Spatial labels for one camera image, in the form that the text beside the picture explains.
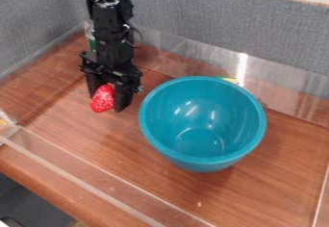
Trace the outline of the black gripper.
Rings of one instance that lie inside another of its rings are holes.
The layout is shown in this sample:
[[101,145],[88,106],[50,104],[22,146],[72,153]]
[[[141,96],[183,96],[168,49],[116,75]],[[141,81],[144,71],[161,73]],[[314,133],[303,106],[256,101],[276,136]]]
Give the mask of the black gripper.
[[121,112],[130,104],[133,93],[140,93],[142,91],[140,82],[142,72],[130,61],[126,61],[114,67],[97,63],[96,54],[90,51],[81,51],[80,57],[80,71],[85,75],[89,97],[93,97],[96,90],[101,86],[114,84],[114,112]]

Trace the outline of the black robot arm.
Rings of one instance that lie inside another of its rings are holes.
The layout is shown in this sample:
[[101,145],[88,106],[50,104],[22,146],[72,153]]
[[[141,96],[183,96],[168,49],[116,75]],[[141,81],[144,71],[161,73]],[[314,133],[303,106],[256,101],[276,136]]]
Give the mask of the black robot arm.
[[85,0],[93,25],[94,51],[81,51],[81,72],[89,97],[105,84],[114,86],[114,111],[121,112],[142,90],[142,72],[133,65],[133,16],[130,0]]

